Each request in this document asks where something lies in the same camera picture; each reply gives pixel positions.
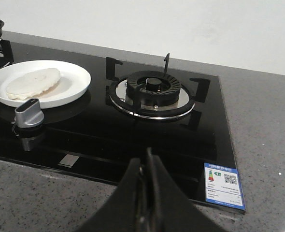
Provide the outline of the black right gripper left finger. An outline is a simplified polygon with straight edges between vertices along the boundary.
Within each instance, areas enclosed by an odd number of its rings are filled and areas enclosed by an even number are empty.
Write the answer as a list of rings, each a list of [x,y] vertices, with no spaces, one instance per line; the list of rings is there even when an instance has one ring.
[[[140,160],[133,158],[113,194],[79,229],[80,232],[133,232]]]

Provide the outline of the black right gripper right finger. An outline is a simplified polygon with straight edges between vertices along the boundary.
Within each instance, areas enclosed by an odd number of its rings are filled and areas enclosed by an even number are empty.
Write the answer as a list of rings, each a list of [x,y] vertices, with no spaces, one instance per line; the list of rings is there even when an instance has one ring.
[[[223,232],[199,211],[178,188],[161,159],[147,148],[144,169],[144,221],[146,232]]]

